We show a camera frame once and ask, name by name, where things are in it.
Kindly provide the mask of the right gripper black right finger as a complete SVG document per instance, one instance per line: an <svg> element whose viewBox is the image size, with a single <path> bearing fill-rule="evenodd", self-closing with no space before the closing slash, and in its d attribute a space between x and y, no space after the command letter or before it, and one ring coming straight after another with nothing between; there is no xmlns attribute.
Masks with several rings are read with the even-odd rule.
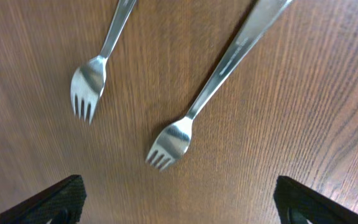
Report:
<svg viewBox="0 0 358 224"><path fill-rule="evenodd" d="M288 176L278 176L273 193L284 224L358 223L358 214Z"/></svg>

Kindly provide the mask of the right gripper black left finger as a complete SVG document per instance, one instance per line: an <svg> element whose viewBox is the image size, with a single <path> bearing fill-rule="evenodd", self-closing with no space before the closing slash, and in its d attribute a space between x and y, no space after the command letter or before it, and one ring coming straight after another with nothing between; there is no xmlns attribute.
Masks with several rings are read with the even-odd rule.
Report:
<svg viewBox="0 0 358 224"><path fill-rule="evenodd" d="M0 213L0 223L77 224L86 190L81 175L70 175L16 206Z"/></svg>

